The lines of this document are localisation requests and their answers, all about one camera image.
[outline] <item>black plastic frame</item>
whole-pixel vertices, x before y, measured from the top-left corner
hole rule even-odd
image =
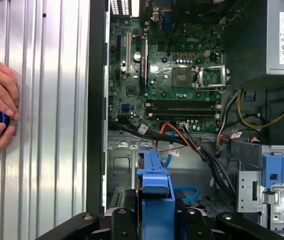
[[[105,160],[103,152],[104,97],[104,48],[105,6],[107,1],[91,0],[89,29],[88,73],[88,128],[87,128],[87,187],[86,211],[100,215],[102,200],[102,174]]]

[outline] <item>cable label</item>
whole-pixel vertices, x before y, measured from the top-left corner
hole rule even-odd
[[[239,139],[242,133],[243,133],[242,131],[236,132],[230,137],[230,139]]]
[[[148,126],[142,124],[142,125],[140,126],[140,128],[138,129],[137,132],[138,132],[139,134],[144,135],[144,134],[146,133],[147,129],[148,129]]]
[[[177,149],[171,149],[171,150],[168,151],[168,153],[173,155],[173,156],[176,156],[176,157],[180,156],[180,151],[177,150]]]

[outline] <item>cpu socket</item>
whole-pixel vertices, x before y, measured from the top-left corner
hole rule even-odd
[[[191,88],[193,83],[193,71],[191,68],[174,67],[172,69],[173,87]]]

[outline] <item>circuit board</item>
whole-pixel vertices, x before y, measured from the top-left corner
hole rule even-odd
[[[222,63],[221,26],[164,26],[152,22],[146,31],[137,19],[117,19],[110,28],[112,121],[126,115],[135,125],[144,124],[156,131],[163,122],[186,124],[191,132],[219,130],[221,94],[195,90],[192,68]],[[141,41],[145,38],[148,77],[143,86]],[[220,82],[220,71],[205,76],[204,81],[209,84]]]

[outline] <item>gray metal frame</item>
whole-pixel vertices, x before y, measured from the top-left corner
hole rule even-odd
[[[18,76],[0,156],[0,240],[33,240],[85,211],[89,0],[1,0],[0,62]]]

